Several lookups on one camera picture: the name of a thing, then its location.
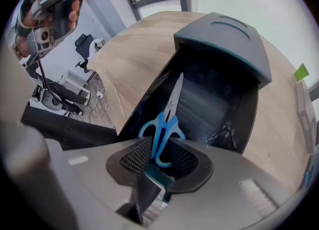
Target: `wooden table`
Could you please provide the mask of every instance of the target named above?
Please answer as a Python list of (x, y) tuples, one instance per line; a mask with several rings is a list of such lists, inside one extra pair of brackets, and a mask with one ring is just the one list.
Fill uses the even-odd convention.
[[(89, 62), (104, 84), (119, 133), (151, 83), (175, 52), (173, 34), (204, 16), (158, 12), (136, 22), (109, 41)], [(267, 40), (273, 81), (259, 91), (255, 124), (243, 156), (291, 192), (299, 187), (308, 162), (297, 117), (294, 67)]]

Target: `blue scissors handle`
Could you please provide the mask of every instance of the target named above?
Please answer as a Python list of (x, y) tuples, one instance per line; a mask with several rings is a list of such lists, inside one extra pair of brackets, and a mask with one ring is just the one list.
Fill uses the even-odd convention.
[(161, 153), (163, 152), (167, 142), (168, 142), (168, 139), (170, 138), (170, 136), (173, 134), (173, 133), (176, 133), (180, 138), (182, 139), (185, 139), (185, 135), (183, 134), (183, 132), (180, 130), (180, 128), (178, 127), (178, 119), (176, 116), (173, 116), (172, 119), (166, 123), (165, 125), (165, 134), (163, 136), (163, 139), (160, 143), (160, 146), (159, 146), (159, 150), (157, 151), (156, 155), (155, 155), (155, 162), (158, 166), (162, 167), (162, 168), (168, 168), (171, 166), (171, 162), (168, 162), (168, 163), (163, 163), (161, 160), (160, 160), (160, 155)]
[(160, 141), (160, 133), (166, 125), (165, 118), (164, 118), (164, 112), (161, 112), (160, 114), (158, 114), (158, 116), (154, 120), (145, 123), (142, 126), (142, 128), (140, 129), (138, 137), (139, 138), (142, 137), (146, 128), (148, 128), (151, 125), (155, 126), (155, 129), (156, 129), (155, 135), (154, 135), (154, 140), (153, 140), (153, 146), (152, 146), (152, 158), (151, 159), (153, 159), (155, 157), (155, 153), (156, 153), (156, 150), (158, 148), (159, 141)]

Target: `gray plastic casing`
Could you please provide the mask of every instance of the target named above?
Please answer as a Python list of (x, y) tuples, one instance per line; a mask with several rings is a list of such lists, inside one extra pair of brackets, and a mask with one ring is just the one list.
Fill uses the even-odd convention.
[[(61, 230), (143, 229), (115, 212), (130, 201), (133, 188), (117, 184), (106, 170), (106, 161), (145, 137), (62, 151), (58, 142), (45, 140), (33, 128), (15, 124), (0, 127), (5, 171), (49, 225)], [(296, 206), (296, 201), (289, 202), (291, 192), (241, 155), (188, 140), (176, 141), (184, 148), (205, 153), (214, 164), (214, 172), (196, 192), (173, 194), (169, 206), (152, 224), (153, 230), (271, 229)], [(70, 163), (81, 158), (86, 160)], [(248, 179), (256, 181), (278, 207), (265, 219), (240, 188), (240, 182)]]
[(306, 83), (303, 80), (300, 80), (296, 84), (296, 91), (298, 118), (303, 129), (303, 134), (307, 145), (307, 152), (308, 154), (312, 154), (314, 152), (317, 135), (317, 121), (314, 107), (311, 102)]
[(212, 53), (225, 52), (238, 59), (233, 64), (246, 69), (259, 82), (259, 89), (272, 81), (268, 57), (257, 30), (242, 21), (209, 13), (174, 34), (175, 48), (200, 46)]

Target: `black chair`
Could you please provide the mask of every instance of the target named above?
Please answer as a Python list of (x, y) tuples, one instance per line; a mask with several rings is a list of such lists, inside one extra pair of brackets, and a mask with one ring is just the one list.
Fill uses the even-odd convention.
[(81, 63), (80, 61), (78, 62), (78, 64), (75, 65), (75, 67), (79, 66), (80, 68), (84, 69), (85, 73), (90, 72), (87, 69), (87, 64), (88, 64), (88, 57), (89, 57), (89, 48), (90, 48), (90, 44), (93, 41), (93, 37), (92, 35), (85, 35), (82, 34), (75, 42), (75, 47), (76, 47), (76, 51), (83, 57), (84, 61)]

